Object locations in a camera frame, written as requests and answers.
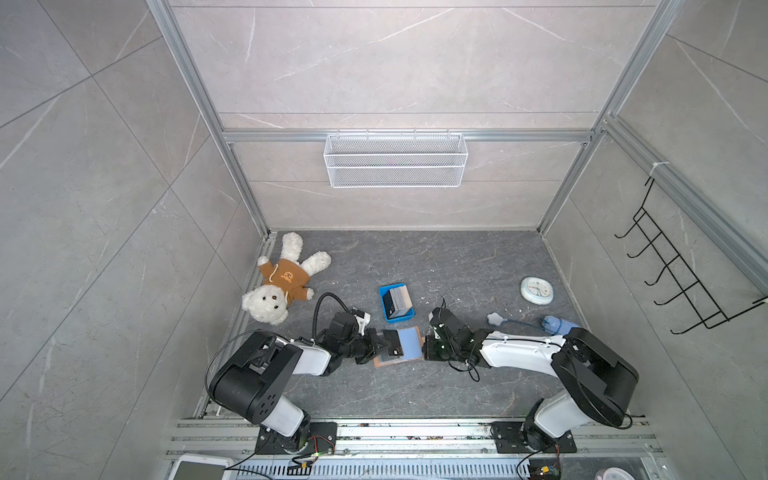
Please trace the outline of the black VIP credit card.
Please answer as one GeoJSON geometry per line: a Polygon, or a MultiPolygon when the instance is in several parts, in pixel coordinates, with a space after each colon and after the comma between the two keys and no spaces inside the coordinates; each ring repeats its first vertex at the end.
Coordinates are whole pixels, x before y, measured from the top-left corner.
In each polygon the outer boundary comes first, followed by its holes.
{"type": "Polygon", "coordinates": [[[397,330],[384,330],[383,337],[386,342],[386,355],[392,358],[402,356],[402,346],[397,330]]]}

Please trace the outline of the tan leather card holder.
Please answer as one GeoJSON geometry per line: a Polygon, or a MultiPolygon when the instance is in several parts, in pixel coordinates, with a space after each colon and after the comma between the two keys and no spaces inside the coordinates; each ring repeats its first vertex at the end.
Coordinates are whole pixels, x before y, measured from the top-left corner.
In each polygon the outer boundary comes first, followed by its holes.
{"type": "Polygon", "coordinates": [[[417,326],[397,330],[399,332],[402,356],[398,358],[388,357],[386,351],[382,351],[374,358],[374,366],[377,368],[396,365],[404,362],[422,360],[423,339],[417,326]]]}

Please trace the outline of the blue card box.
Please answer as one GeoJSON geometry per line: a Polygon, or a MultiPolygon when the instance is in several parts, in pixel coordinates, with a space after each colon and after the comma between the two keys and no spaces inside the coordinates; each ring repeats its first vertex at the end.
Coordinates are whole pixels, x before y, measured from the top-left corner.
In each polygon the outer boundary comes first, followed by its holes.
{"type": "Polygon", "coordinates": [[[415,310],[405,283],[379,288],[382,308],[388,323],[398,323],[412,319],[415,310]]]}

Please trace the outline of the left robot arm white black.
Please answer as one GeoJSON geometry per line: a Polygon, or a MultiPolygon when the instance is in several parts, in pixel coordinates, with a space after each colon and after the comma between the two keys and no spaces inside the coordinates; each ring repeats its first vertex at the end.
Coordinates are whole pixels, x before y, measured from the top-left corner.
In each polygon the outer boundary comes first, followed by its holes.
{"type": "Polygon", "coordinates": [[[275,434],[288,452],[303,450],[310,436],[310,415],[283,395],[291,377],[329,376],[347,358],[362,365],[380,354],[403,354],[395,330],[370,328],[367,314],[347,307],[336,294],[322,294],[317,304],[311,339],[291,341],[255,330],[206,382],[212,401],[275,434]],[[319,305],[327,298],[342,310],[319,332],[319,305]]]}

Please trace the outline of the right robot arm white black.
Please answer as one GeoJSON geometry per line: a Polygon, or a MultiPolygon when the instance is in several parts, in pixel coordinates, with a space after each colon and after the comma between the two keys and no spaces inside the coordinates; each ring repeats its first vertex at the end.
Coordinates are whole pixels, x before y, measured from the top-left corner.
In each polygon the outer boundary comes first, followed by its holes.
{"type": "Polygon", "coordinates": [[[520,434],[526,447],[543,451],[576,427],[590,422],[622,429],[639,380],[637,370],[590,331],[573,327],[565,335],[521,336],[471,330],[446,307],[429,314],[431,333],[423,346],[429,361],[466,367],[517,368],[556,377],[563,390],[538,400],[520,434]]]}

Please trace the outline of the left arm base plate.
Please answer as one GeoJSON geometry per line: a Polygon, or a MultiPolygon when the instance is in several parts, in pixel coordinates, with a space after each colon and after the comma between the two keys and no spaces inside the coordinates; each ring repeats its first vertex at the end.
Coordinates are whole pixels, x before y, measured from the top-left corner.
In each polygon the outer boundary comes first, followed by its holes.
{"type": "Polygon", "coordinates": [[[271,428],[263,428],[257,438],[257,455],[305,456],[314,453],[333,453],[337,438],[336,422],[310,422],[302,424],[292,436],[283,436],[271,428]]]}

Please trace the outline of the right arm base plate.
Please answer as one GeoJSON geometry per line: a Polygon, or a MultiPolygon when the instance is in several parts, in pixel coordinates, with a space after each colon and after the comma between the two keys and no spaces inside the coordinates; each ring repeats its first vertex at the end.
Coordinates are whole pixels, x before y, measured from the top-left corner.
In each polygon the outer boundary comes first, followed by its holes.
{"type": "Polygon", "coordinates": [[[490,424],[490,434],[499,454],[528,454],[544,448],[544,453],[576,453],[577,447],[572,433],[567,431],[554,442],[546,435],[534,434],[529,442],[524,434],[524,422],[495,421],[490,424]]]}

